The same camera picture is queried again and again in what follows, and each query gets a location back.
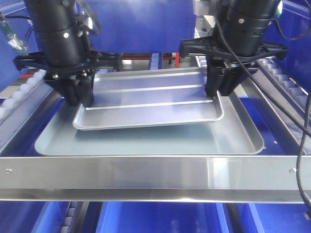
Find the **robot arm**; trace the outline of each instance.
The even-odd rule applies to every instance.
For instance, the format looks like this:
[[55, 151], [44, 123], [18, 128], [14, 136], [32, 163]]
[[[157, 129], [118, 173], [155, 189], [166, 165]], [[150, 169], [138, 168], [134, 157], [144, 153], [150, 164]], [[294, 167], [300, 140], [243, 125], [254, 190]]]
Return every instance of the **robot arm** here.
[[[280, 0], [217, 2], [216, 17], [222, 34], [250, 73], [257, 71], [257, 59], [270, 56], [283, 59], [286, 56], [288, 50], [285, 46], [262, 41]], [[219, 30], [215, 28], [212, 36], [184, 40], [180, 46], [182, 57], [197, 54], [207, 56], [209, 70], [205, 91], [208, 96], [215, 96], [217, 91], [227, 96], [247, 77], [224, 45]]]
[[19, 70], [35, 67], [47, 71], [46, 83], [69, 105], [93, 103], [93, 79], [100, 67], [119, 69], [120, 56], [92, 50], [83, 15], [76, 16], [75, 0], [25, 0], [42, 52], [18, 56]]

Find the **metal baking tray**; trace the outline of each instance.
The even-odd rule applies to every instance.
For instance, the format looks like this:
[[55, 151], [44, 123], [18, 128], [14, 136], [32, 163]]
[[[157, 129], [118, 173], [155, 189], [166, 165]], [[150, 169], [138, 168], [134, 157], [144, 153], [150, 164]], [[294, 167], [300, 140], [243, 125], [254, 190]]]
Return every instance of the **metal baking tray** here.
[[256, 154], [263, 139], [240, 100], [221, 97], [219, 121], [186, 125], [81, 131], [73, 127], [76, 107], [64, 104], [35, 143], [46, 156], [213, 156]]
[[206, 71], [198, 67], [98, 74], [93, 106], [80, 105], [72, 123], [107, 130], [219, 120], [219, 96], [207, 97], [205, 83]]

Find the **black cylindrical motor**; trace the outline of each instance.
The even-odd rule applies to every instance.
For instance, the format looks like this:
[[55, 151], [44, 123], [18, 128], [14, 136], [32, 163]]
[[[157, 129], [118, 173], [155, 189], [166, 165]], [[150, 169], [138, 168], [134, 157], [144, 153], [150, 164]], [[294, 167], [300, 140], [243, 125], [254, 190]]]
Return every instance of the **black cylindrical motor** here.
[[24, 0], [48, 64], [69, 67], [83, 62], [87, 48], [75, 18], [74, 0]]
[[255, 55], [279, 3], [280, 0], [230, 1], [220, 24], [227, 43], [237, 55]]

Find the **blue bin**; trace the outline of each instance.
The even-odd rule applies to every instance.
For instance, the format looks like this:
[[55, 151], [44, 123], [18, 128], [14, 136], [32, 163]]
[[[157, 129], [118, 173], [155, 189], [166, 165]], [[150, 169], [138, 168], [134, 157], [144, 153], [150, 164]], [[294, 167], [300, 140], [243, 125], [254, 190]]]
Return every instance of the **blue bin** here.
[[106, 52], [178, 52], [194, 37], [192, 0], [89, 0], [103, 31], [92, 36]]
[[221, 203], [105, 202], [96, 233], [229, 233]]
[[245, 233], [310, 233], [304, 204], [238, 204]]
[[69, 207], [68, 201], [46, 202], [31, 233], [59, 233]]
[[45, 202], [0, 201], [0, 231], [30, 233]]

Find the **metal rail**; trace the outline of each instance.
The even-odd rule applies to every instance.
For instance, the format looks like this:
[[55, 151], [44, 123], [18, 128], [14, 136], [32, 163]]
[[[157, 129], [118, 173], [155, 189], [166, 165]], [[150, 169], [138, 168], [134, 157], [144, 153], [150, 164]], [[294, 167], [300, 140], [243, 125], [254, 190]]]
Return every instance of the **metal rail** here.
[[[297, 139], [256, 87], [244, 84], [256, 99], [259, 112], [269, 119], [284, 145]], [[31, 117], [2, 148], [2, 155], [41, 126], [36, 116], [51, 114], [59, 101], [45, 93]], [[32, 106], [34, 102], [24, 102]], [[301, 202], [296, 187], [294, 155], [155, 155], [1, 157], [0, 200], [140, 200], [206, 202]], [[303, 159], [305, 189], [311, 193], [311, 156]]]

